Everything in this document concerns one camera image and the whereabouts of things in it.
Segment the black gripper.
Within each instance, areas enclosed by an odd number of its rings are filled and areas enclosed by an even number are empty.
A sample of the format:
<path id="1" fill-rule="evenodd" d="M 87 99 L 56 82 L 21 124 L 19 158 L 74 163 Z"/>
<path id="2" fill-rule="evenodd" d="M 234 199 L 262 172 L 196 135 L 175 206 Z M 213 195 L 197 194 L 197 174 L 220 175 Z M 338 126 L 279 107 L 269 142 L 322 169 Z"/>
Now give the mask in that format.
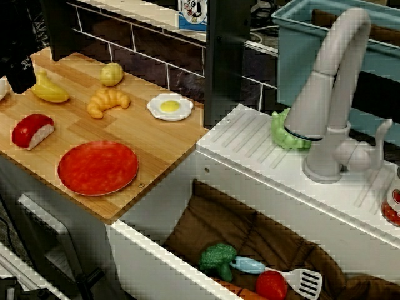
<path id="1" fill-rule="evenodd" d="M 33 62 L 32 26 L 25 1 L 1 1 L 1 77 L 16 94 L 36 84 Z"/>

